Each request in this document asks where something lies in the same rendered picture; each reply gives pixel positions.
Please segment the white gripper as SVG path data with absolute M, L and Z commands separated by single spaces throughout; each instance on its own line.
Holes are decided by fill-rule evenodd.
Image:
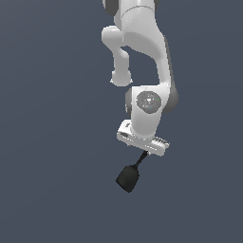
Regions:
M 135 146 L 143 150 L 139 160 L 135 164 L 136 167 L 141 164 L 148 154 L 155 154 L 157 156 L 164 155 L 165 150 L 170 146 L 168 141 L 159 137 L 149 139 L 139 138 L 132 133 L 131 125 L 132 122 L 130 120 L 124 120 L 118 129 L 117 139 L 126 143 L 128 146 Z

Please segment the black rounded block object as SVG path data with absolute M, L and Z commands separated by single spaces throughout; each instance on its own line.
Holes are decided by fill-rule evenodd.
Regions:
M 139 179 L 138 167 L 135 165 L 125 166 L 118 175 L 116 182 L 127 193 L 131 193 Z

